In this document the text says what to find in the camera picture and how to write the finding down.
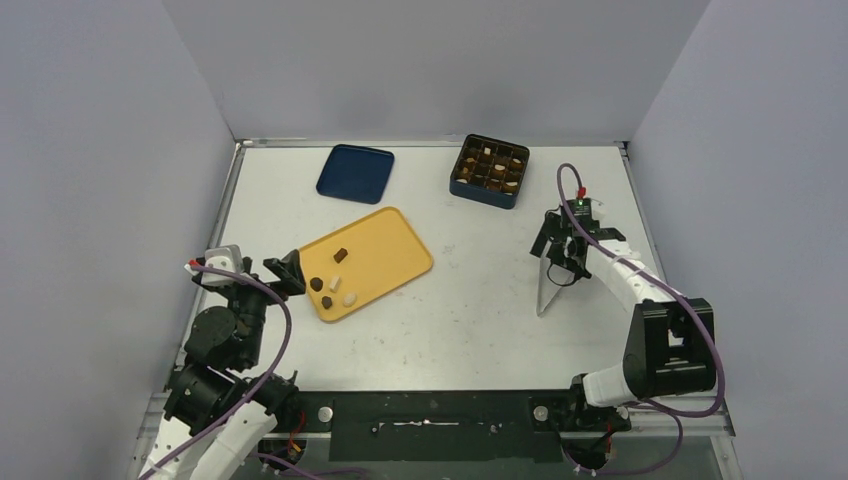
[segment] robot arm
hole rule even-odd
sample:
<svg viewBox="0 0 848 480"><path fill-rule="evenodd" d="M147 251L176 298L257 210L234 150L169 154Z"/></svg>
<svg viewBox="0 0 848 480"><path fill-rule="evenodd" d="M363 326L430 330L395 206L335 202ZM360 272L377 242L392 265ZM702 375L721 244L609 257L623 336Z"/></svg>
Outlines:
<svg viewBox="0 0 848 480"><path fill-rule="evenodd" d="M574 274L575 280L597 277L632 312L630 332L622 361L582 377L583 393L590 407L614 407L640 399L711 389L716 368L706 341L680 304L656 288L620 260L627 259L638 271L656 278L614 228L604 228L592 216L589 198L571 200L569 208L581 226L610 257L580 237L565 215L547 212L531 254L547 257ZM713 313L703 299L689 299L710 336Z"/></svg>
<svg viewBox="0 0 848 480"><path fill-rule="evenodd" d="M299 411L295 377L286 380L271 374L257 383L258 378L245 381L230 372L256 366L265 310L273 300L233 278L196 273L191 263L258 281L250 274L250 258L242 258L234 245L210 249L187 265L195 283L228 303L195 317L184 346L186 365L171 376L164 418L140 478L228 479L265 434L278 424L290 426ZM304 293L297 250L263 265L279 278L265 287L281 299ZM254 390L252 397L245 397ZM226 424L208 431L229 412Z"/></svg>

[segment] screw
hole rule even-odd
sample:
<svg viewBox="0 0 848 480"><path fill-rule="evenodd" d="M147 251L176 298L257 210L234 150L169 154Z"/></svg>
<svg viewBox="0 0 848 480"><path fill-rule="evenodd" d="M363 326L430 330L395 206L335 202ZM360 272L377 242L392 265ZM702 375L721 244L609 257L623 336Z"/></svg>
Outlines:
<svg viewBox="0 0 848 480"><path fill-rule="evenodd" d="M318 409L318 420L322 423L327 423L333 419L333 409L330 407L321 407Z"/></svg>
<svg viewBox="0 0 848 480"><path fill-rule="evenodd" d="M548 407L543 405L539 405L538 407L533 409L533 418L540 422L544 422L548 419Z"/></svg>

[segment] blue tray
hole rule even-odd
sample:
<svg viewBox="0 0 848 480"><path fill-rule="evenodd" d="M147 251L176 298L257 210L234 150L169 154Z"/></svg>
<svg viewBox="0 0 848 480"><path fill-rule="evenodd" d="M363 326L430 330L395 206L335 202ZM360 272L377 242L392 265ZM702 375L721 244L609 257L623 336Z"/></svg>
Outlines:
<svg viewBox="0 0 848 480"><path fill-rule="evenodd" d="M376 148L336 145L315 188L326 197L375 204L383 198L395 156Z"/></svg>

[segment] white chocolate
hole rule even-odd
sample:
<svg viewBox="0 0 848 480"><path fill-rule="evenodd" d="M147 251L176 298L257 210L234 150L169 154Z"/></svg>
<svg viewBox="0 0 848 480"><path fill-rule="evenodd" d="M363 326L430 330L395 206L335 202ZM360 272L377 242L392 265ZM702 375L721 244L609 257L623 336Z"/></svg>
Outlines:
<svg viewBox="0 0 848 480"><path fill-rule="evenodd" d="M345 307L352 307L354 303L356 303L356 294L353 292L345 295L344 300L342 300L342 305Z"/></svg>
<svg viewBox="0 0 848 480"><path fill-rule="evenodd" d="M330 291L336 293L339 291L339 285L342 283L342 278L336 275L330 280Z"/></svg>

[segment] dark blue box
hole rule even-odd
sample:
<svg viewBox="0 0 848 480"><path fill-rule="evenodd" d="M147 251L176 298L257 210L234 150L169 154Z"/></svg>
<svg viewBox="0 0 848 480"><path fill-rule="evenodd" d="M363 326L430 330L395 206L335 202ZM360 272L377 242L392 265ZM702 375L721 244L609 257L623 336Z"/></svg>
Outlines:
<svg viewBox="0 0 848 480"><path fill-rule="evenodd" d="M469 135L451 171L450 192L495 207L513 208L529 160L527 147Z"/></svg>

